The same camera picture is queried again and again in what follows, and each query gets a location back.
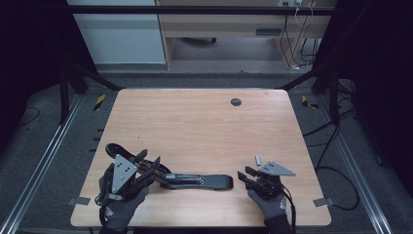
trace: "black tool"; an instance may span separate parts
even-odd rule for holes
[[[155,162],[144,159],[148,153],[142,150],[136,156],[129,153],[124,147],[116,143],[106,145],[106,153],[116,159],[121,155],[126,160],[134,161],[136,171],[142,175],[150,173],[154,180],[166,189],[203,188],[212,190],[228,190],[234,187],[234,182],[229,175],[186,175],[172,173],[170,169],[160,163],[160,157]]]

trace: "black curtain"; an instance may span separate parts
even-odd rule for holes
[[[413,78],[412,3],[340,0],[339,4],[358,4],[359,12],[364,12],[347,22],[333,17],[314,68],[325,58],[332,58],[326,70],[334,69],[339,78],[354,81],[357,114],[379,158],[395,170],[413,195],[413,93],[409,85]],[[329,57],[336,46],[339,50]],[[316,86],[325,89],[330,78],[328,73],[321,73]]]
[[[65,0],[48,0],[67,5]],[[0,4],[0,151],[25,111],[28,98],[58,84],[58,73],[78,63],[97,74],[73,16],[41,9],[48,1],[1,0]],[[71,81],[83,81],[70,73]]]

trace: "floor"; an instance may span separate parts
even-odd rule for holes
[[[313,45],[309,42],[303,55],[312,52]],[[273,89],[311,69],[310,62],[299,62],[303,64],[299,69],[285,69],[272,39],[218,38],[215,44],[210,44],[208,39],[183,38],[176,43],[170,69],[105,71],[102,76],[128,88]],[[86,95],[71,93],[75,114],[66,122],[67,129],[58,124],[58,87],[31,97],[30,108],[0,159],[0,187],[8,191],[3,194],[4,203],[0,209],[2,228],[13,227],[19,233],[89,233],[87,228],[71,226],[73,207],[67,205],[67,200],[79,195],[116,92],[89,79],[87,82],[90,89]],[[329,121],[328,94],[313,96],[313,82],[309,80],[288,92],[303,134]],[[349,81],[343,84],[351,86]],[[99,111],[93,111],[101,94],[106,94],[105,101]],[[319,108],[303,105],[302,96]],[[348,97],[339,99],[341,112],[352,110]],[[357,200],[356,193],[342,176],[331,170],[320,170],[318,176],[324,195],[334,198],[338,205],[329,207],[332,223],[327,227],[301,227],[297,233],[413,233],[411,197],[392,169],[377,165],[369,139],[353,118],[355,113],[349,113],[343,116],[340,132],[327,148],[322,164],[339,170],[356,185],[360,204],[350,212],[339,209],[352,206]],[[56,137],[57,132],[63,137]],[[314,164],[332,133],[333,126],[328,126],[305,136]],[[52,142],[58,148],[51,148]],[[170,230],[140,228],[139,231],[167,232]]]

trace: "small metal piece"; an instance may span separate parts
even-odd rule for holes
[[[90,200],[91,200],[90,198],[84,198],[84,197],[78,197],[78,198],[69,197],[66,204],[70,206],[75,206],[76,204],[87,206]]]
[[[270,176],[295,176],[295,172],[276,164],[275,162],[269,162],[259,169],[261,173],[265,173]]]
[[[334,205],[334,200],[332,198],[318,198],[314,199],[313,203],[316,207],[322,207],[322,206],[331,206]]]
[[[261,158],[259,156],[255,156],[255,163],[257,166],[261,166]]]

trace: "gray glove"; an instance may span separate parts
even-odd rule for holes
[[[144,187],[135,198],[125,201],[112,201],[104,211],[104,216],[107,220],[105,226],[114,231],[123,231],[128,227],[134,211],[144,200],[149,193],[149,188]]]
[[[275,216],[285,215],[286,198],[283,194],[278,197],[264,200],[255,193],[254,190],[248,190],[248,196],[254,201],[261,209],[265,216],[265,219],[270,219]]]

